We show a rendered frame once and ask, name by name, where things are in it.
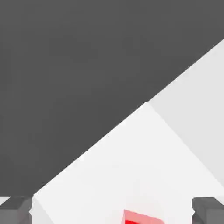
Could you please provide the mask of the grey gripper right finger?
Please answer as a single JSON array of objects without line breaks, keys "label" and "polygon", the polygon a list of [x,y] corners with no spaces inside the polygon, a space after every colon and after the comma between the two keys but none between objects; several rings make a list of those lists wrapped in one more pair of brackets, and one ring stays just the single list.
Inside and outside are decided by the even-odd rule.
[{"label": "grey gripper right finger", "polygon": [[192,224],[224,224],[224,205],[214,197],[192,199]]}]

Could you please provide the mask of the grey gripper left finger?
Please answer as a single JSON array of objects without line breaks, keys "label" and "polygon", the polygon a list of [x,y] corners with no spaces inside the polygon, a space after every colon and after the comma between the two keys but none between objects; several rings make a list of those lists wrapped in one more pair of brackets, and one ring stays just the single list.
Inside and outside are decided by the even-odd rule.
[{"label": "grey gripper left finger", "polygon": [[0,224],[32,224],[31,197],[10,197],[0,205]]}]

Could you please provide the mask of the small red cube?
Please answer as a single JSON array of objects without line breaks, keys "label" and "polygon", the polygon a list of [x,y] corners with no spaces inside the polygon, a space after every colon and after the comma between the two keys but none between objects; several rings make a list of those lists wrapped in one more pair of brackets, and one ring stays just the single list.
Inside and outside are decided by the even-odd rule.
[{"label": "small red cube", "polygon": [[165,224],[163,220],[124,210],[121,224]]}]

